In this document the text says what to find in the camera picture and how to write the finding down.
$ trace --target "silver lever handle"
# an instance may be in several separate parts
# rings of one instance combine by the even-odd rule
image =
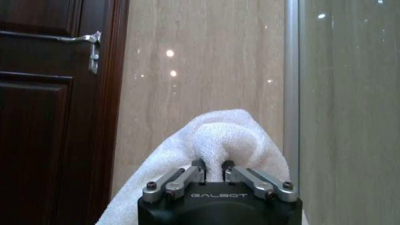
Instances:
[[[57,37],[57,41],[63,41],[67,43],[80,43],[80,42],[91,42],[91,53],[89,53],[89,71],[96,74],[99,68],[99,58],[100,58],[100,38],[101,32],[97,31],[91,35],[84,35],[80,37]]]
[[[101,37],[101,32],[97,31],[91,35],[84,35],[80,37],[57,37],[57,40],[68,43],[79,43],[79,42],[88,41],[95,44],[95,43],[100,43],[100,37]]]
[[[65,43],[80,43],[80,42],[91,42],[91,53],[89,53],[89,71],[93,74],[97,74],[99,67],[99,58],[100,58],[100,38],[101,32],[97,31],[91,35],[84,35],[81,37],[57,37],[49,35],[39,35],[39,34],[24,34],[9,31],[0,30],[0,36],[13,36],[13,37],[24,37],[24,38],[37,38],[45,40],[63,41]]]

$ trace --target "door panel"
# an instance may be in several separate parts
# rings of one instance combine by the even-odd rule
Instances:
[[[0,1],[0,216],[93,224],[109,201],[128,0]],[[103,33],[91,43],[49,36]]]
[[[75,36],[81,0],[3,0],[0,30]]]
[[[0,211],[9,224],[49,224],[55,212],[71,78],[41,78],[0,76]]]

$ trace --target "wall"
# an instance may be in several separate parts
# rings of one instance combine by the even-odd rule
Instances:
[[[300,195],[311,225],[400,224],[400,1],[300,0]]]
[[[113,195],[208,111],[248,110],[281,149],[283,26],[283,0],[131,1]]]

